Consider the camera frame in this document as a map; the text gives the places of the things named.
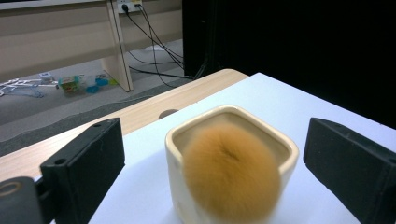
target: gray carpet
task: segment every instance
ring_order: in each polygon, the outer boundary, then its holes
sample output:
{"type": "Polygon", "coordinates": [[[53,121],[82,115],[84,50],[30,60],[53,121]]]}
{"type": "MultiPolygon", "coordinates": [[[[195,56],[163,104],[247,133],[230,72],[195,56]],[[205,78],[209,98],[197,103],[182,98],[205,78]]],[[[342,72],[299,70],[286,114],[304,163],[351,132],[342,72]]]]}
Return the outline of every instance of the gray carpet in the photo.
{"type": "Polygon", "coordinates": [[[34,143],[50,138],[56,134],[66,132],[84,123],[90,122],[95,119],[99,119],[102,116],[123,109],[124,107],[127,107],[129,105],[134,105],[136,103],[144,101],[154,95],[161,94],[165,91],[170,91],[173,89],[173,87],[178,87],[188,82],[191,82],[191,79],[181,78],[169,82],[168,85],[163,84],[161,86],[152,88],[150,90],[140,92],[137,95],[128,97],[116,103],[103,105],[94,110],[62,119],[49,126],[39,128],[33,131],[29,131],[26,133],[22,133],[12,139],[9,139],[4,142],[0,142],[0,157],[7,155],[8,153],[14,152],[18,149],[21,149],[23,147],[28,147],[34,143]]]}

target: ceramic cup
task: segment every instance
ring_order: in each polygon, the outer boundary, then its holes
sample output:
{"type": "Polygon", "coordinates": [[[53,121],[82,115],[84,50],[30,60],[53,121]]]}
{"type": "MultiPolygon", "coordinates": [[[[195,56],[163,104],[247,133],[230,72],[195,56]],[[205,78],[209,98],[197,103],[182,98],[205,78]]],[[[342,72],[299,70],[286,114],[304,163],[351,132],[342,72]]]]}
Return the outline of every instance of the ceramic cup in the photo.
{"type": "Polygon", "coordinates": [[[186,224],[227,223],[210,216],[196,204],[189,193],[182,170],[183,148],[189,143],[194,132],[207,125],[224,121],[249,130],[270,148],[277,160],[281,191],[287,185],[297,162],[299,149],[291,139],[239,106],[221,105],[174,127],[165,137],[166,159],[173,206],[186,224]]]}

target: orange pom-pom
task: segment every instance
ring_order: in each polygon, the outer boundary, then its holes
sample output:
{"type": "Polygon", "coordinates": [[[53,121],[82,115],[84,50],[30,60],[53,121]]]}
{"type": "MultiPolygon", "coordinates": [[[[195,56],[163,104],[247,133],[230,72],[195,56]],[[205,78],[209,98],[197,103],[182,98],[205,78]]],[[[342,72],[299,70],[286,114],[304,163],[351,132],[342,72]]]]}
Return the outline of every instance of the orange pom-pom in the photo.
{"type": "Polygon", "coordinates": [[[191,196],[212,216],[247,223],[268,217],[276,206],[281,189],[276,159],[243,128],[231,123],[203,128],[182,154],[191,196]]]}

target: white table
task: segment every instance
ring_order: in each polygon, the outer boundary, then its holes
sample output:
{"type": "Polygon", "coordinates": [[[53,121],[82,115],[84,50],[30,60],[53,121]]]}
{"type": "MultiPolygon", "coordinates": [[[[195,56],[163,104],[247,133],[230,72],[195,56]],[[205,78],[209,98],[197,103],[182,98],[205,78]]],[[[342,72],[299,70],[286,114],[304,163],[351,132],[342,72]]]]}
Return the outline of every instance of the white table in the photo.
{"type": "Polygon", "coordinates": [[[245,78],[196,104],[124,135],[125,167],[91,223],[181,223],[171,201],[164,139],[184,120],[218,105],[238,105],[289,136],[300,158],[270,223],[359,223],[303,162],[312,117],[347,126],[396,151],[396,130],[263,74],[245,78]]]}

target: clutter on floor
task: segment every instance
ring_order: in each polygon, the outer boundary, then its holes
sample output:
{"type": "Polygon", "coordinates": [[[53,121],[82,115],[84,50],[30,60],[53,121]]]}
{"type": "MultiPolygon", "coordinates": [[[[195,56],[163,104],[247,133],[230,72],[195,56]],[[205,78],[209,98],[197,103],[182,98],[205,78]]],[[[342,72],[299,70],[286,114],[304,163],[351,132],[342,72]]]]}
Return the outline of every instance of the clutter on floor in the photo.
{"type": "Polygon", "coordinates": [[[49,72],[40,73],[38,76],[40,79],[21,80],[19,78],[14,78],[7,82],[0,83],[0,96],[19,95],[35,98],[44,97],[45,94],[38,87],[54,87],[56,89],[61,87],[64,92],[73,92],[83,89],[87,93],[96,93],[101,86],[108,85],[109,83],[113,85],[117,84],[114,79],[109,78],[105,74],[97,76],[74,75],[70,77],[61,77],[58,81],[55,81],[55,78],[49,72]]]}

